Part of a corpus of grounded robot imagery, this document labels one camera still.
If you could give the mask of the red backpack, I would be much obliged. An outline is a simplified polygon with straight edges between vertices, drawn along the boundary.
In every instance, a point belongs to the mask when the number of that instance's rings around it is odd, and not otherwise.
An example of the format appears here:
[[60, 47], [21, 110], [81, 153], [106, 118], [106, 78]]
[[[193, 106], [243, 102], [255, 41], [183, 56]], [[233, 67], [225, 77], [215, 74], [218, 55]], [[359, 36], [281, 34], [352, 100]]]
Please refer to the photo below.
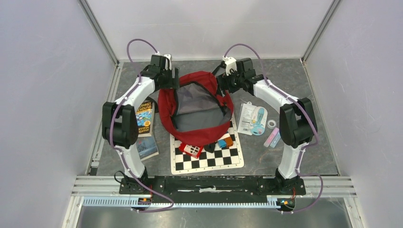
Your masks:
[[205, 146], [227, 132], [234, 104], [212, 72], [198, 71], [180, 77], [177, 89], [160, 89], [158, 109], [168, 133], [187, 145]]

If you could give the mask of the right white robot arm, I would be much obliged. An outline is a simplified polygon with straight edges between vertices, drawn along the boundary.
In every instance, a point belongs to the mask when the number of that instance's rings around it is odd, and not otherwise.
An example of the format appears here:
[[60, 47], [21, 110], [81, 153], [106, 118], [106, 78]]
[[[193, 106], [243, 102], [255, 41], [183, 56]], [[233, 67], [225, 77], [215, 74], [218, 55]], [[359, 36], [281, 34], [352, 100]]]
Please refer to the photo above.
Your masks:
[[257, 74], [250, 58], [236, 60], [223, 57], [213, 74], [216, 75], [219, 95], [226, 96], [227, 93], [243, 89], [279, 113], [279, 134], [285, 145], [282, 160], [276, 169], [274, 186], [277, 192], [288, 193], [299, 179], [299, 166], [305, 148], [317, 136], [311, 100], [291, 96], [264, 75]]

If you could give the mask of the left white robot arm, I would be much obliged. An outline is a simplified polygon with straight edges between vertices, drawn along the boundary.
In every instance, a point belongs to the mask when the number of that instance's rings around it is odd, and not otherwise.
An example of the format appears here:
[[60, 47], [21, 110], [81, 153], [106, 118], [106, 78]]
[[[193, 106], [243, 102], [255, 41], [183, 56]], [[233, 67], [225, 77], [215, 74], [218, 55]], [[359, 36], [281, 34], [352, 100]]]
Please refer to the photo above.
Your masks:
[[172, 56], [156, 53], [120, 98], [103, 104], [102, 137], [117, 151], [125, 175], [133, 178], [131, 187], [137, 193], [145, 193], [149, 189], [149, 180], [143, 177], [146, 168], [136, 147], [139, 135], [136, 111], [155, 91], [178, 88], [179, 68], [173, 67]]

